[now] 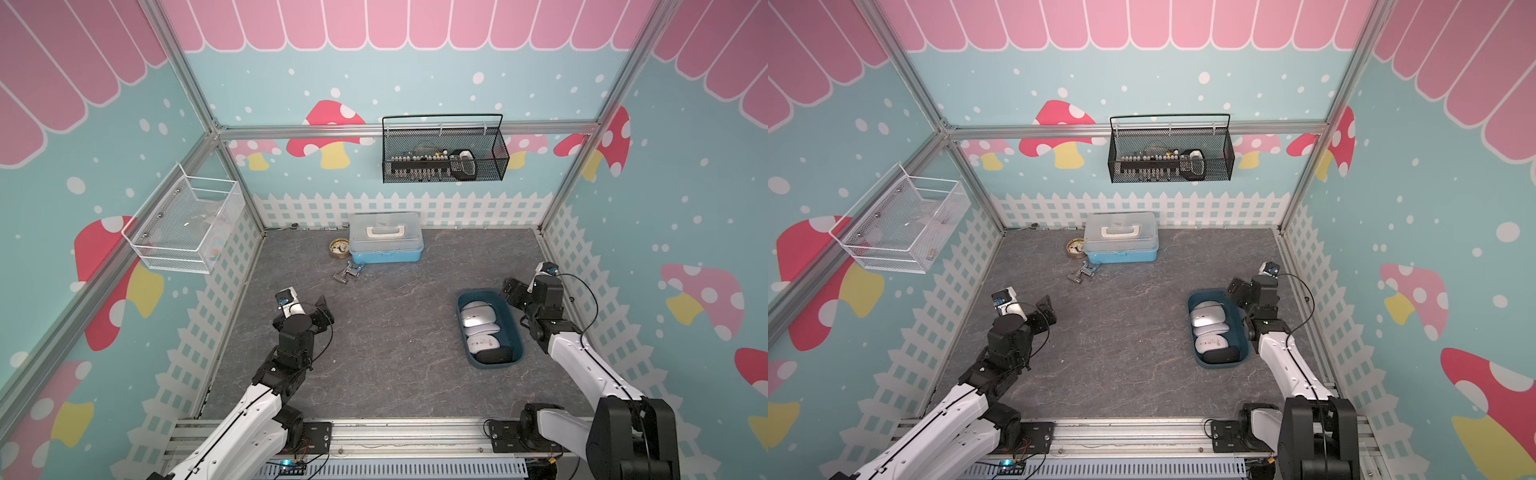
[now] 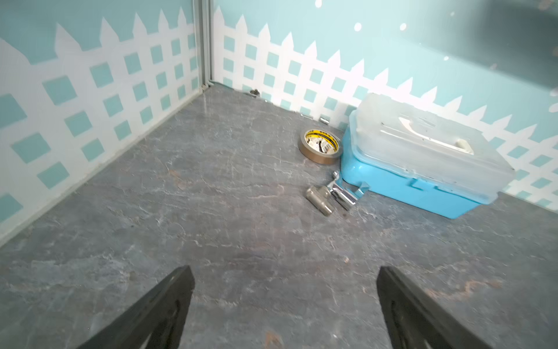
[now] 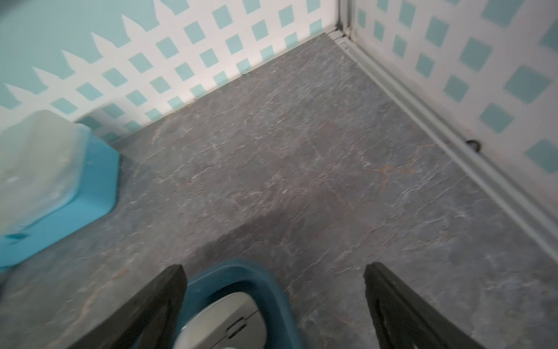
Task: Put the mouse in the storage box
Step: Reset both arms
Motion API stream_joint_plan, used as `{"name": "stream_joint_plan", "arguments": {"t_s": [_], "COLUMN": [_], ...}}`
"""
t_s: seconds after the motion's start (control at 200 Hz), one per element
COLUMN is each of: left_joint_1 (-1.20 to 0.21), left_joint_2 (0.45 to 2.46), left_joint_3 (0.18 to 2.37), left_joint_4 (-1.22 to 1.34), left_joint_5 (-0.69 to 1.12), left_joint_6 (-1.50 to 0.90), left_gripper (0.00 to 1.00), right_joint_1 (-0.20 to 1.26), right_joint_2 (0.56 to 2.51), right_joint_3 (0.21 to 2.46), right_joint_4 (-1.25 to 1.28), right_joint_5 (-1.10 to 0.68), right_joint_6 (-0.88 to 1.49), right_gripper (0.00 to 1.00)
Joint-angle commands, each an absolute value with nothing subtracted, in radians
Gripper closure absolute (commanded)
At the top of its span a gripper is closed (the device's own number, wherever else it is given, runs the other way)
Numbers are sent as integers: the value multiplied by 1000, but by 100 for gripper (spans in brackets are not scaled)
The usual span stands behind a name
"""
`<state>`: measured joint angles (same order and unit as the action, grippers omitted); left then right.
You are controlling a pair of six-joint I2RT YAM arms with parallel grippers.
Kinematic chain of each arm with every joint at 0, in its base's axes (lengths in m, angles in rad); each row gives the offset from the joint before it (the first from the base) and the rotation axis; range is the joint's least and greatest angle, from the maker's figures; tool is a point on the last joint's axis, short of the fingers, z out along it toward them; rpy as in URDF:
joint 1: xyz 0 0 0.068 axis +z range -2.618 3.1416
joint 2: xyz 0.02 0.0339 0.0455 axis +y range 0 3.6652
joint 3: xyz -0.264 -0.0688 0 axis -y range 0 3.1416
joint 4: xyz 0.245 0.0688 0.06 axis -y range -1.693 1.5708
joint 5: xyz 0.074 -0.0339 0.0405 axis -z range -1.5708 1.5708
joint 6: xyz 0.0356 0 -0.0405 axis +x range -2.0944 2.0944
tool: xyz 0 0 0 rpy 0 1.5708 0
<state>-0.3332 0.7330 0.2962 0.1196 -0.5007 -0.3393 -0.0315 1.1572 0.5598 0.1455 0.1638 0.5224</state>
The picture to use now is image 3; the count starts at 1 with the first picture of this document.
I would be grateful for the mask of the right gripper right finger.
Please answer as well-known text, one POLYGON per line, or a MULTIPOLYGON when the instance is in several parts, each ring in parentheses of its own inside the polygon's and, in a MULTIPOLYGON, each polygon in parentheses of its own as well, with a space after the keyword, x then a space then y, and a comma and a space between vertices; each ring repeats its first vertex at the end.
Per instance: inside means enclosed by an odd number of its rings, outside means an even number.
POLYGON ((383 263, 366 266, 366 299, 381 348, 481 348, 383 263))

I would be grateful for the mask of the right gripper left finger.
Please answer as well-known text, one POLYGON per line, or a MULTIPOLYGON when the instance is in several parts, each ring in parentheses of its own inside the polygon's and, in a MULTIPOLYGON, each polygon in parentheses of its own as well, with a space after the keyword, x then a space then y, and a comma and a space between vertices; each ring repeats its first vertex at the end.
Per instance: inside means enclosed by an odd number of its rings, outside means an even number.
POLYGON ((71 348, 170 348, 187 290, 181 265, 164 269, 71 348))

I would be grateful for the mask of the white mouse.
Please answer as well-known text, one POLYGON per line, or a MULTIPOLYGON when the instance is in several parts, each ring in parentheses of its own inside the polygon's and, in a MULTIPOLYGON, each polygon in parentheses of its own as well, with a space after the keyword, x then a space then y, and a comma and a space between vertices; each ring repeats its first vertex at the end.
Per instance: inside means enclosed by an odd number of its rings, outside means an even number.
POLYGON ((264 348, 267 327, 254 299, 235 292, 218 299, 181 329, 174 348, 264 348))

